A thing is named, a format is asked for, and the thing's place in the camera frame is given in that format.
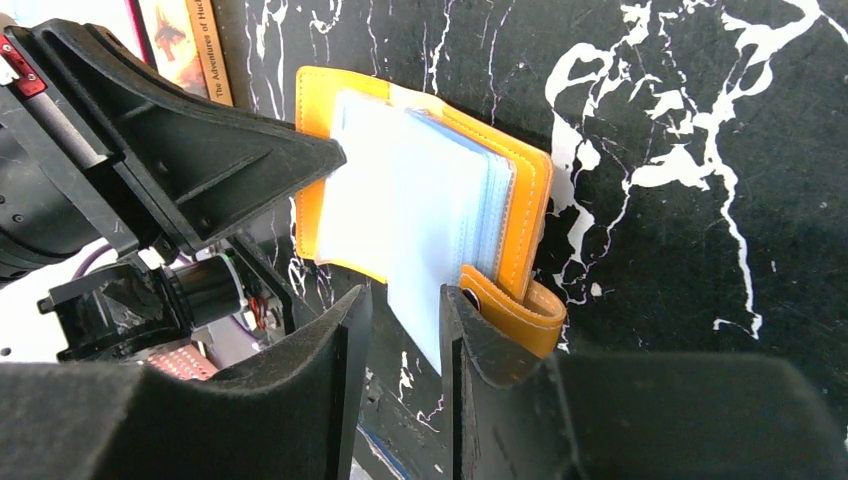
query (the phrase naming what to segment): wallet strap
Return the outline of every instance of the wallet strap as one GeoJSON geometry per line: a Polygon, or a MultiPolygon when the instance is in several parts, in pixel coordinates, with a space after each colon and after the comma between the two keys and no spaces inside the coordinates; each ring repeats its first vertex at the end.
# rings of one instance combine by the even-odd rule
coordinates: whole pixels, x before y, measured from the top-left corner
{"type": "Polygon", "coordinates": [[[471,265],[462,267],[459,287],[480,300],[480,314],[489,323],[539,357],[551,353],[560,339],[565,305],[553,292],[531,280],[518,303],[471,265]]]}

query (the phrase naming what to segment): white marble vein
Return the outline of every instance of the white marble vein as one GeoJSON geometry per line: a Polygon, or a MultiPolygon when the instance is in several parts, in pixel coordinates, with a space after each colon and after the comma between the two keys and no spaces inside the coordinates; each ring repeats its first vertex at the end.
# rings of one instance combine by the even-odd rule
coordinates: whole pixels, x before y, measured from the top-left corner
{"type": "MultiPolygon", "coordinates": [[[[289,202],[291,202],[292,219],[289,224],[289,240],[291,241],[292,249],[294,249],[294,245],[296,245],[297,242],[297,239],[295,238],[296,225],[294,221],[297,218],[297,208],[293,197],[289,197],[289,202]]],[[[288,267],[289,283],[291,284],[294,293],[300,298],[304,298],[304,295],[306,295],[306,272],[306,263],[302,258],[300,258],[296,251],[292,251],[288,267]]]]}
{"type": "MultiPolygon", "coordinates": [[[[489,118],[491,119],[492,125],[495,124],[495,110],[497,110],[498,101],[500,100],[500,95],[495,92],[495,76],[492,73],[492,60],[495,57],[495,43],[498,41],[498,32],[500,31],[501,27],[503,27],[503,24],[506,22],[506,17],[508,17],[509,14],[512,12],[513,7],[515,7],[515,0],[512,0],[512,3],[509,4],[509,7],[506,9],[503,16],[501,16],[500,23],[498,24],[497,28],[495,28],[495,31],[492,32],[492,43],[489,46],[489,64],[487,72],[489,74],[489,92],[492,94],[492,109],[489,112],[491,115],[489,118]]],[[[486,23],[489,23],[489,16],[486,16],[486,23]]]]}
{"type": "MultiPolygon", "coordinates": [[[[250,79],[250,82],[249,82],[249,84],[250,84],[250,95],[251,95],[251,100],[252,100],[252,103],[253,103],[253,109],[254,109],[254,111],[256,111],[257,108],[258,108],[257,103],[258,103],[259,99],[258,99],[256,91],[254,89],[254,82],[255,82],[254,72],[252,71],[252,69],[250,67],[250,62],[251,62],[251,59],[253,58],[253,53],[254,53],[253,48],[254,48],[254,45],[255,45],[255,48],[256,48],[255,53],[256,53],[256,56],[259,58],[260,64],[262,65],[262,69],[261,69],[262,72],[266,72],[266,71],[274,71],[275,72],[273,79],[270,78],[270,76],[268,76],[268,75],[264,75],[264,81],[265,81],[265,84],[268,86],[268,93],[271,96],[270,105],[271,105],[271,108],[274,111],[274,117],[277,118],[277,119],[280,119],[280,120],[285,120],[285,117],[286,117],[285,90],[283,89],[283,86],[284,86],[283,65],[284,65],[284,56],[285,56],[285,41],[284,41],[284,39],[281,35],[280,40],[279,40],[280,41],[280,60],[277,61],[277,63],[275,65],[266,65],[265,41],[267,40],[266,39],[266,32],[268,30],[268,27],[271,24],[270,22],[276,23],[279,31],[281,33],[283,32],[283,21],[285,20],[286,13],[288,12],[288,0],[281,1],[279,7],[277,7],[274,10],[271,9],[271,2],[272,2],[272,0],[265,0],[265,3],[262,6],[261,18],[254,19],[254,20],[258,20],[258,21],[251,22],[250,18],[246,19],[245,27],[244,27],[245,28],[244,33],[245,33],[245,35],[247,35],[247,38],[249,40],[249,42],[248,42],[249,43],[249,46],[248,46],[249,50],[248,50],[248,55],[247,55],[247,74],[248,74],[248,77],[250,79]],[[277,88],[279,89],[279,98],[277,98],[277,94],[275,94],[274,88],[272,87],[272,80],[273,80],[274,84],[276,84],[277,88]]],[[[248,16],[250,15],[247,2],[245,2],[245,12],[246,12],[246,15],[248,15],[248,16]]]]}
{"type": "Polygon", "coordinates": [[[400,354],[400,379],[398,380],[398,402],[403,405],[403,389],[412,390],[412,382],[415,381],[415,376],[409,371],[409,360],[406,357],[406,350],[400,354]]]}
{"type": "Polygon", "coordinates": [[[442,30],[442,36],[439,39],[439,43],[436,45],[436,48],[433,49],[433,54],[430,56],[430,68],[427,69],[427,73],[430,75],[430,86],[433,89],[433,94],[439,94],[439,82],[438,82],[438,72],[439,72],[439,61],[442,58],[442,49],[445,47],[445,38],[448,36],[448,32],[450,31],[450,11],[453,8],[454,0],[445,0],[445,8],[442,11],[445,15],[445,28],[442,30]]]}
{"type": "MultiPolygon", "coordinates": [[[[545,97],[552,109],[559,94],[578,85],[590,84],[593,87],[589,90],[590,93],[584,104],[584,119],[595,116],[604,96],[619,88],[631,88],[631,100],[635,98],[640,89],[647,88],[656,99],[656,103],[653,108],[645,110],[644,114],[655,122],[655,127],[664,128],[666,133],[680,139],[679,143],[672,143],[667,152],[646,158],[644,165],[637,167],[632,174],[628,174],[625,170],[624,179],[621,182],[625,196],[620,213],[606,227],[607,242],[603,253],[600,257],[587,262],[583,257],[585,235],[590,228],[596,225],[596,222],[595,217],[586,206],[575,198],[574,192],[580,179],[580,173],[596,168],[599,162],[603,161],[598,148],[602,150],[605,150],[605,148],[603,145],[598,147],[598,142],[584,138],[576,125],[566,121],[554,110],[551,151],[557,169],[552,193],[555,205],[554,214],[558,215],[569,207],[574,208],[578,213],[577,220],[568,234],[568,241],[575,253],[563,266],[562,272],[554,275],[554,277],[561,287],[575,285],[578,282],[584,286],[583,296],[568,298],[568,303],[577,305],[586,303],[588,295],[586,295],[585,285],[591,267],[600,258],[603,258],[612,247],[612,231],[626,213],[632,187],[656,188],[678,182],[684,186],[705,191],[710,189],[706,178],[714,176],[719,179],[721,188],[726,195],[726,200],[720,208],[720,214],[727,224],[728,234],[733,237],[737,244],[737,264],[741,271],[741,280],[746,293],[745,314],[750,320],[748,325],[740,325],[736,322],[717,318],[713,328],[718,329],[721,325],[730,324],[741,328],[754,339],[759,339],[763,318],[754,309],[754,286],[751,269],[748,265],[748,244],[731,215],[731,206],[736,199],[738,177],[721,157],[717,137],[721,132],[721,127],[736,117],[734,106],[740,99],[758,95],[771,85],[774,80],[770,68],[771,59],[789,42],[806,33],[816,20],[826,18],[829,24],[848,43],[848,34],[846,34],[845,29],[831,17],[825,15],[815,0],[784,1],[798,7],[803,12],[803,18],[778,28],[750,24],[721,10],[724,30],[738,35],[736,50],[739,59],[737,64],[745,62],[743,75],[739,78],[742,78],[744,73],[747,73],[752,67],[762,66],[762,71],[753,85],[745,89],[742,88],[739,80],[731,83],[732,72],[728,72],[725,82],[716,86],[718,90],[716,101],[709,106],[697,105],[696,101],[687,94],[685,88],[687,77],[677,66],[673,54],[673,41],[666,27],[671,22],[680,21],[683,17],[695,13],[700,8],[723,8],[715,2],[683,0],[677,9],[656,12],[656,21],[659,22],[656,35],[665,40],[661,53],[667,59],[665,64],[676,71],[676,75],[683,84],[681,88],[664,88],[660,78],[651,75],[649,72],[632,72],[631,65],[619,57],[620,48],[625,45],[635,48],[652,34],[652,2],[647,2],[644,6],[622,5],[620,7],[622,21],[627,26],[628,32],[608,50],[588,43],[578,43],[565,52],[556,63],[545,85],[545,97]],[[742,49],[745,47],[754,48],[753,55],[747,61],[744,60],[742,55],[742,49]],[[582,77],[571,77],[571,72],[578,62],[588,63],[597,60],[601,61],[601,66],[596,71],[582,77]],[[679,125],[674,124],[674,120],[668,115],[670,112],[683,114],[684,118],[679,125]],[[668,118],[667,124],[660,122],[660,119],[664,118],[668,118]],[[703,151],[694,151],[693,147],[686,141],[686,136],[694,133],[696,129],[706,133],[707,141],[703,151]],[[580,160],[578,171],[575,171],[575,159],[580,160]],[[566,280],[563,278],[565,268],[572,262],[581,265],[585,273],[566,284],[566,280]]],[[[613,157],[612,161],[619,161],[614,155],[610,154],[609,156],[613,157]]]]}
{"type": "Polygon", "coordinates": [[[430,425],[430,422],[432,422],[433,416],[435,414],[441,412],[444,409],[445,409],[445,396],[442,395],[441,397],[439,397],[439,402],[436,404],[436,408],[433,409],[432,412],[425,415],[424,412],[422,412],[421,410],[418,410],[418,413],[415,415],[415,420],[418,420],[418,423],[420,423],[421,425],[424,425],[425,427],[429,428],[430,430],[432,430],[436,433],[439,433],[439,430],[436,430],[435,428],[433,428],[433,426],[430,425]]]}
{"type": "Polygon", "coordinates": [[[374,30],[371,26],[371,18],[374,16],[374,0],[368,0],[368,16],[365,18],[365,24],[368,27],[368,35],[371,37],[371,66],[374,67],[374,76],[380,73],[377,66],[377,37],[374,36],[374,30]]]}

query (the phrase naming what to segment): book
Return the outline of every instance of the book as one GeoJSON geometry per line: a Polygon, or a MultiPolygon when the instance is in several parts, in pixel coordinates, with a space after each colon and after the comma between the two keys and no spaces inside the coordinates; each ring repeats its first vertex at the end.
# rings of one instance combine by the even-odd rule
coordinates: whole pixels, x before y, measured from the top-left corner
{"type": "Polygon", "coordinates": [[[0,0],[0,23],[51,18],[108,28],[124,46],[187,92],[233,105],[211,0],[0,0]]]}
{"type": "Polygon", "coordinates": [[[131,0],[160,75],[187,92],[233,105],[210,0],[131,0]]]}

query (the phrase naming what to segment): purple cable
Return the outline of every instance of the purple cable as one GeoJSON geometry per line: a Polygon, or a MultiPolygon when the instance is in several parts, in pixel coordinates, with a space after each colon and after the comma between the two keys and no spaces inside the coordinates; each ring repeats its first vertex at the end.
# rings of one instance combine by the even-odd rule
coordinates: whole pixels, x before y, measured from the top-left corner
{"type": "Polygon", "coordinates": [[[77,271],[74,272],[74,276],[71,277],[71,279],[76,280],[85,275],[88,269],[91,268],[92,265],[94,265],[94,262],[96,262],[98,258],[102,257],[103,254],[108,252],[109,250],[112,250],[111,245],[103,245],[97,250],[91,252],[91,255],[85,257],[85,260],[82,261],[79,268],[77,268],[77,271]]]}

